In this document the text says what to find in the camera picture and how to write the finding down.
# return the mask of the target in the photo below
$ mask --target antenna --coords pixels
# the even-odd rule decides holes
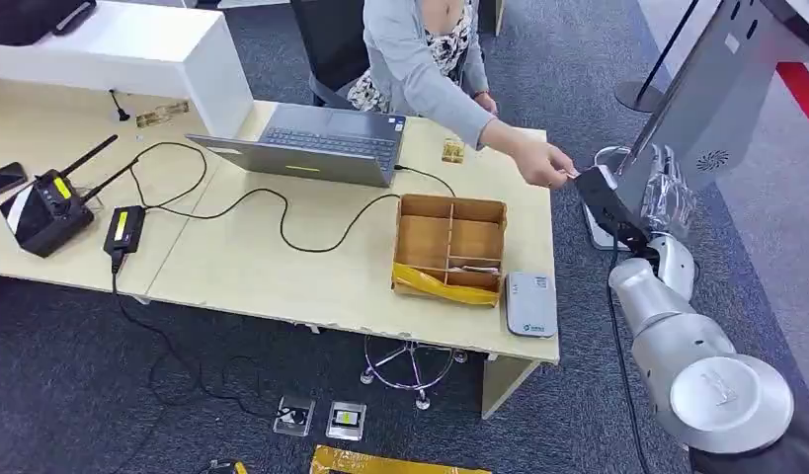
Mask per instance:
[[[64,168],[64,170],[63,170],[62,172],[60,172],[61,177],[66,178],[66,177],[67,177],[67,176],[68,176],[70,173],[72,173],[73,171],[75,171],[75,169],[76,169],[76,168],[78,168],[79,166],[83,165],[84,163],[87,163],[88,161],[90,161],[90,158],[93,158],[94,156],[96,156],[96,154],[97,154],[97,153],[99,153],[100,151],[102,151],[102,150],[104,150],[105,148],[107,148],[107,147],[108,147],[108,145],[110,145],[111,143],[115,142],[115,141],[117,140],[117,138],[119,138],[119,136],[114,134],[114,135],[111,135],[110,137],[108,137],[108,139],[107,139],[107,140],[105,140],[105,141],[103,141],[103,142],[99,143],[98,145],[96,145],[96,147],[95,147],[95,148],[93,148],[92,150],[88,151],[88,152],[87,152],[87,153],[86,153],[84,156],[82,156],[81,158],[79,158],[78,160],[76,160],[76,162],[75,162],[75,163],[73,163],[73,164],[71,164],[71,165],[67,166],[66,168]]]
[[[109,185],[110,183],[112,183],[112,182],[113,182],[113,181],[114,181],[116,178],[118,178],[119,176],[121,176],[121,175],[122,175],[122,174],[123,174],[125,171],[127,171],[127,170],[129,170],[129,169],[133,168],[133,165],[135,165],[135,164],[136,164],[136,163],[138,163],[138,162],[139,162],[139,160],[138,160],[138,159],[136,159],[136,158],[134,158],[134,159],[133,159],[133,161],[131,161],[130,163],[128,163],[127,165],[125,165],[125,167],[124,167],[124,168],[122,168],[122,169],[120,169],[120,170],[116,171],[116,172],[115,172],[115,173],[114,173],[114,174],[113,174],[111,177],[107,178],[107,179],[106,179],[106,180],[105,180],[105,181],[104,181],[102,184],[100,184],[100,185],[99,185],[99,186],[97,186],[96,188],[93,188],[92,190],[90,190],[90,192],[89,192],[89,193],[87,193],[86,195],[84,195],[83,197],[81,197],[81,203],[82,203],[82,204],[84,204],[84,203],[85,203],[85,202],[87,202],[88,200],[90,200],[90,199],[94,198],[94,197],[95,197],[95,196],[96,196],[96,195],[97,195],[97,194],[98,194],[98,193],[99,193],[101,190],[103,190],[103,189],[104,189],[104,188],[105,188],[107,185]]]

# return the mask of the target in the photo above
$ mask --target chair base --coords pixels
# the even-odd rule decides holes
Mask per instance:
[[[465,351],[455,350],[451,348],[443,348],[440,346],[433,346],[430,344],[422,344],[413,341],[404,341],[401,346],[398,347],[395,351],[389,353],[384,358],[377,362],[372,362],[369,358],[369,338],[370,336],[366,336],[364,339],[364,356],[366,359],[366,369],[361,373],[361,383],[363,385],[370,385],[374,379],[377,377],[378,380],[381,381],[384,385],[396,388],[399,390],[409,390],[418,392],[416,397],[416,408],[419,410],[427,410],[431,406],[430,399],[427,397],[427,393],[425,392],[426,389],[436,385],[443,378],[447,375],[450,371],[450,367],[453,365],[454,362],[457,363],[465,363],[468,361],[468,354]],[[439,373],[439,375],[434,378],[433,380],[426,382],[422,380],[422,370],[419,366],[419,362],[416,358],[417,351],[439,351],[439,352],[447,352],[447,362],[445,363],[445,367]],[[410,361],[413,366],[413,375],[416,379],[416,383],[412,385],[402,384],[387,380],[384,378],[378,370],[390,363],[391,361],[395,360],[399,356],[408,355],[410,357]]]

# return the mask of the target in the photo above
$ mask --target router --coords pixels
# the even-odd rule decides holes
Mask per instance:
[[[75,191],[68,177],[117,138],[118,135],[111,135],[63,171],[49,170],[37,176],[30,185],[0,204],[0,211],[23,250],[48,257],[93,222],[87,201],[138,160],[134,159],[84,196]]]

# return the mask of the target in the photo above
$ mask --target floral dress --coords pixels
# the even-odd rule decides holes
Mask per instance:
[[[442,75],[449,77],[457,85],[461,74],[458,73],[456,66],[459,65],[460,60],[464,60],[465,53],[468,51],[471,28],[476,28],[475,25],[471,25],[471,20],[473,19],[472,8],[469,0],[462,9],[462,16],[459,17],[459,21],[456,22],[450,33],[433,35],[430,32],[425,32],[427,34],[428,48],[433,54],[433,59]],[[346,97],[359,111],[392,112],[389,109],[389,98],[383,96],[372,84],[371,69],[367,69],[358,78],[358,81],[355,82]]]

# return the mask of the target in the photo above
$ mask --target office chair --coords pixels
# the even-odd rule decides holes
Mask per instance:
[[[290,0],[311,75],[313,104],[353,109],[337,91],[369,68],[364,44],[364,0]]]
[[[372,336],[370,335],[364,336],[366,370],[364,370],[364,372],[361,374],[361,383],[364,385],[369,385],[377,377],[378,380],[383,382],[383,384],[388,387],[418,392],[418,395],[416,396],[416,408],[419,410],[427,410],[430,408],[430,399],[427,397],[425,390],[442,381],[442,379],[445,378],[447,373],[450,371],[450,367],[455,361],[458,363],[465,363],[468,361],[468,354],[465,351],[443,348],[440,346],[434,346],[432,344],[417,343],[414,341],[404,341],[395,351],[387,354],[384,358],[377,362],[372,362],[372,357],[369,355],[369,341],[371,339]],[[422,369],[419,365],[418,359],[416,358],[416,354],[422,351],[447,353],[447,360],[445,361],[445,365],[443,366],[442,370],[440,370],[439,375],[432,378],[430,381],[422,379]],[[415,383],[407,384],[393,382],[380,373],[380,368],[382,366],[387,365],[397,357],[405,354],[410,358],[410,363],[413,366]]]

